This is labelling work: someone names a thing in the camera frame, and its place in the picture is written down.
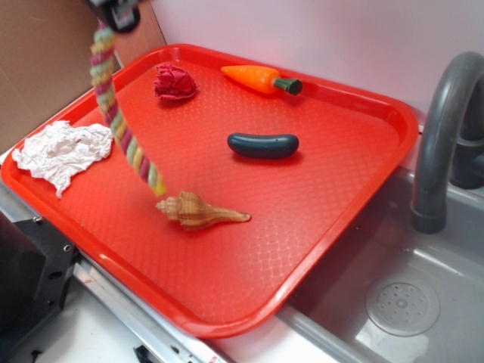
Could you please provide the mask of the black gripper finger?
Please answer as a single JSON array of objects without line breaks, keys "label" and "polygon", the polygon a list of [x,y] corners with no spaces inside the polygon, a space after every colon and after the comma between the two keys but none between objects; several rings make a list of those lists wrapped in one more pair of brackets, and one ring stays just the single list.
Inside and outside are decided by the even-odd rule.
[{"label": "black gripper finger", "polygon": [[116,33],[130,33],[140,23],[137,0],[85,0],[100,22]]}]

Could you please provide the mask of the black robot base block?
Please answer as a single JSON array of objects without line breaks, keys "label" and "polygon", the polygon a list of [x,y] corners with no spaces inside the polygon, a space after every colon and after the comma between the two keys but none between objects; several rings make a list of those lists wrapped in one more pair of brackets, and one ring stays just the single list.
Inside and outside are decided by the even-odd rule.
[{"label": "black robot base block", "polygon": [[72,242],[46,219],[1,214],[1,356],[64,307],[77,257]]}]

